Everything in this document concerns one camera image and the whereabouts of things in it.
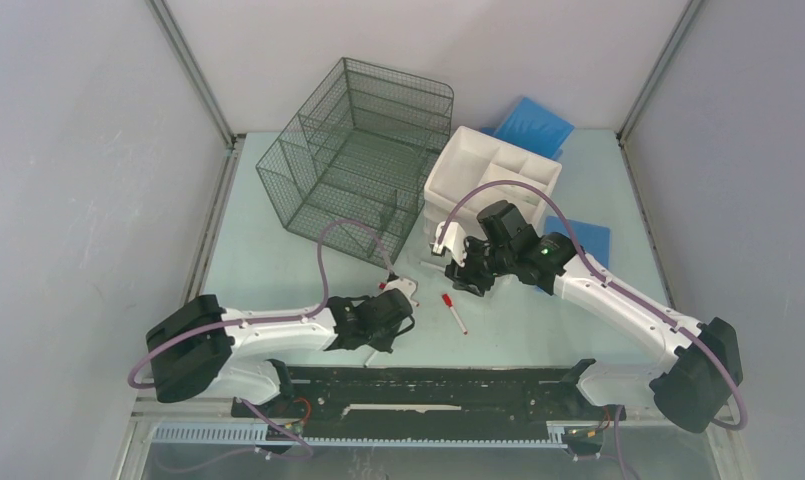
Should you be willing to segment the white plastic drawer organizer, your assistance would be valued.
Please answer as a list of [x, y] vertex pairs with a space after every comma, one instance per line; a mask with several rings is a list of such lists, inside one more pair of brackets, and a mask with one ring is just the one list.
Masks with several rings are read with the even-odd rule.
[[[440, 153], [424, 186], [424, 232], [429, 240], [438, 224], [471, 190], [497, 180], [514, 180], [531, 185], [550, 196], [562, 165], [479, 131], [460, 127]], [[482, 239], [476, 215], [488, 205], [507, 200], [517, 206], [524, 219], [541, 228], [548, 204], [524, 188], [501, 185], [477, 193], [453, 217], [465, 232]]]

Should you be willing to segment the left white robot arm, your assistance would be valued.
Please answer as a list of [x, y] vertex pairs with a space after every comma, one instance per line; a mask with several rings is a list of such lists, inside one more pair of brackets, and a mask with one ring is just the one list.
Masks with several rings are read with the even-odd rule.
[[224, 308], [216, 296], [201, 295], [147, 332], [150, 387], [164, 404], [236, 397], [282, 416], [293, 406], [294, 390], [281, 354], [363, 346], [391, 352], [395, 339], [413, 328], [414, 306], [397, 288], [333, 296], [323, 308], [262, 313]]

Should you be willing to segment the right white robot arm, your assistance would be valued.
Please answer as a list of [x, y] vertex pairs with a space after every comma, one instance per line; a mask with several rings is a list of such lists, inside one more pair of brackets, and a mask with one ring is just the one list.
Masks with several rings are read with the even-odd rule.
[[654, 406], [688, 432], [702, 433], [715, 422], [743, 380], [731, 324], [719, 317], [702, 322], [652, 300], [605, 273], [569, 236], [539, 235], [505, 200], [486, 207], [477, 221], [482, 238], [456, 221], [435, 229], [433, 252], [451, 253], [445, 275], [455, 289], [483, 297], [496, 279], [513, 276], [631, 336], [650, 359], [637, 366], [579, 362], [574, 381], [559, 392], [566, 414], [584, 418], [598, 406]]

